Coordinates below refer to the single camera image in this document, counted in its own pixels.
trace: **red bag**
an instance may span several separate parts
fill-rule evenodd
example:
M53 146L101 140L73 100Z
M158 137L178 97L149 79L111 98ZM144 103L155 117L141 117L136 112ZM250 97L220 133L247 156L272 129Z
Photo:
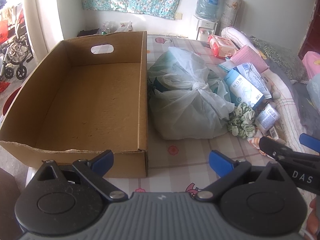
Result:
M8 39L8 20L0 21L0 44Z
M5 91L5 89L10 85L9 82L0 81L0 92Z

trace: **wheelchair wheel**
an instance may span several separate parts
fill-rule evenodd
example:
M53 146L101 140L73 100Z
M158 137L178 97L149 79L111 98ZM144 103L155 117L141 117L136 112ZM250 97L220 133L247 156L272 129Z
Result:
M21 65L20 67L18 67L17 71L16 71L16 77L19 80L22 80L26 77L27 75L27 68L23 65Z
M29 50L26 44L14 42L9 47L7 54L7 61L13 65L19 65L24 62L28 56Z
M14 70L11 67L6 67L4 71L4 76L7 79L10 79L14 76Z

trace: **white plastic bag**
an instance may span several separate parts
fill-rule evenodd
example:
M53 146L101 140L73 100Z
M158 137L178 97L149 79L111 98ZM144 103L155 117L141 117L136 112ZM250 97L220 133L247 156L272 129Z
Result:
M117 22L103 22L103 26L97 31L99 35L105 35L117 32L128 32L132 30L132 22L117 23Z
M234 104L225 82L199 55L169 47L148 70L148 77L154 87L149 106L164 139L205 139L227 132Z

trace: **pink package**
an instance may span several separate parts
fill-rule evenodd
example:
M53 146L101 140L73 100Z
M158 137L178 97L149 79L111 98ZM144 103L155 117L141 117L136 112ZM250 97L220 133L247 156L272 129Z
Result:
M308 51L302 60L307 69L309 79L320 73L320 55L314 51Z
M269 68L264 60L248 45L243 46L236 52L236 54L231 57L231 60L235 65L252 63L260 74Z

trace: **cardboard box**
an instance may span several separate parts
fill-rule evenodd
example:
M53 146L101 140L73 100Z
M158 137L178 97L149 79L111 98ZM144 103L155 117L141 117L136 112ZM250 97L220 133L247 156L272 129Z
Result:
M91 48L111 44L112 53ZM147 174L147 33L59 42L28 77L0 128L0 145L25 165L72 163L106 149L108 177Z
M231 102L236 106L245 102L255 109L265 98L254 85L234 69L228 72L224 81L230 90Z

